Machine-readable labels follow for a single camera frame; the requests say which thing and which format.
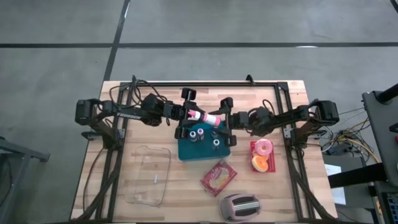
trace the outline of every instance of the butcher block table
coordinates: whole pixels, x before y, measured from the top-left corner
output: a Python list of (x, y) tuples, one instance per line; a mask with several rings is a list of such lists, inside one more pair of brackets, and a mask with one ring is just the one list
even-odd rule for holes
[[(299, 105), (307, 105), (308, 98), (304, 82), (301, 80), (282, 81), (289, 84), (290, 97), (293, 108)], [(120, 82), (104, 82), (100, 100), (109, 99), (109, 89), (118, 86)], [(269, 100), (277, 110), (275, 90), (266, 86), (240, 86), (240, 87), (192, 87), (197, 91), (197, 105), (205, 111), (217, 110), (220, 100), (230, 96), (234, 100), (233, 112), (249, 111), (252, 108), (262, 106), (262, 100)], [(157, 87), (161, 95), (174, 103), (182, 104), (182, 87)], [(142, 98), (152, 92), (150, 88), (140, 87)], [(113, 98), (118, 96), (117, 89), (112, 91)], [(284, 111), (287, 111), (285, 97), (282, 94)], [(214, 198), (205, 192), (200, 179), (219, 161), (219, 159), (182, 162), (178, 159), (177, 140), (174, 139), (176, 121), (170, 121), (167, 126), (165, 119), (159, 127), (151, 127), (140, 121), (129, 120), (126, 130), (126, 142), (124, 145), (123, 162), (118, 184), (118, 191), (114, 209), (114, 222), (222, 222), (218, 203), (227, 195), (236, 193), (254, 194), (262, 204), (261, 214), (249, 222), (292, 222), (296, 221), (296, 212), (290, 183), (289, 169), (286, 161), (286, 153), (282, 138), (281, 128), (275, 129), (264, 138), (274, 143), (275, 173), (255, 173), (251, 169), (249, 145), (260, 137), (250, 137), (245, 131), (233, 131), (237, 136), (238, 144), (231, 147), (231, 155), (225, 158), (231, 165), (237, 176), (226, 186), (226, 188)], [(136, 160), (136, 149), (140, 146), (162, 147), (171, 152), (170, 171), (164, 200), (158, 207), (128, 203), (131, 197), (133, 175), (140, 168), (140, 160)], [(80, 182), (76, 192), (75, 203), (71, 218), (76, 218), (83, 213), (82, 200), (83, 188), (86, 184), (89, 169), (99, 151), (102, 149), (102, 140), (90, 141), (86, 152), (85, 161), (81, 170)], [(305, 168), (307, 170), (308, 182), (311, 191), (326, 210), (337, 217), (335, 204), (331, 194), (322, 153), (318, 146), (308, 145), (305, 150)], [(104, 169), (106, 150), (103, 150), (93, 169), (86, 191), (85, 206), (87, 207), (98, 193)], [(151, 169), (162, 169), (164, 172), (169, 168), (165, 162), (161, 167), (145, 167), (145, 172), (151, 173)], [(150, 184), (153, 184), (153, 176), (148, 175)], [(148, 183), (142, 180), (136, 184)], [(104, 200), (103, 217), (108, 211), (110, 190)], [(300, 200), (307, 217), (305, 197), (300, 190)]]

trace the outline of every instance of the concrete floor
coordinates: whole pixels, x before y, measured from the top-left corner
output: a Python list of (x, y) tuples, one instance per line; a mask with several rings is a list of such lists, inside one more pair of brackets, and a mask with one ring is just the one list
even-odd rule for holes
[[(3, 0), (0, 44), (110, 43), (122, 5)], [(388, 0), (134, 0), (121, 42), (396, 42), (397, 21)], [(75, 103), (98, 97), (109, 53), (0, 49), (0, 136), (51, 153), (47, 164), (30, 164), (16, 222), (68, 220), (87, 145), (73, 120)], [(398, 47), (119, 49), (111, 80), (304, 80), (310, 100), (332, 100), (347, 111), (362, 107), (363, 92), (398, 82), (396, 55)], [(370, 129), (363, 136), (376, 148)]]

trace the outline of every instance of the pink donut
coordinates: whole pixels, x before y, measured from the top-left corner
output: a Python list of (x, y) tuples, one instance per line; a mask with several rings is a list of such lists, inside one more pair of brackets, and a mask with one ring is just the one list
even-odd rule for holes
[(260, 139), (256, 142), (254, 149), (260, 156), (268, 156), (274, 150), (274, 145), (268, 139)]

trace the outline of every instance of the clear plastic container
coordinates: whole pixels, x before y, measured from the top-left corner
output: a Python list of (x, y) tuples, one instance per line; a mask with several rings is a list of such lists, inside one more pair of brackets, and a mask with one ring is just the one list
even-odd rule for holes
[(170, 150), (139, 146), (134, 156), (134, 172), (126, 186), (128, 203), (160, 206), (163, 202), (170, 170)]

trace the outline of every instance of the red box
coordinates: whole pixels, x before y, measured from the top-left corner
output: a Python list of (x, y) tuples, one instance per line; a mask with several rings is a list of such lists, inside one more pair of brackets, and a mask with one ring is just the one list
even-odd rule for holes
[[(253, 172), (259, 172), (258, 170), (256, 170), (256, 168), (254, 168), (254, 166), (251, 164), (251, 160), (253, 159), (253, 151), (254, 151), (254, 146), (256, 145), (255, 141), (251, 141), (250, 142), (250, 165), (252, 167)], [(267, 160), (268, 163), (268, 170), (265, 172), (275, 172), (276, 168), (275, 168), (275, 154), (274, 154), (274, 150), (272, 150), (272, 152), (269, 154), (269, 158)]]
[(231, 182), (236, 174), (238, 173), (222, 159), (200, 182), (207, 192), (216, 197)]

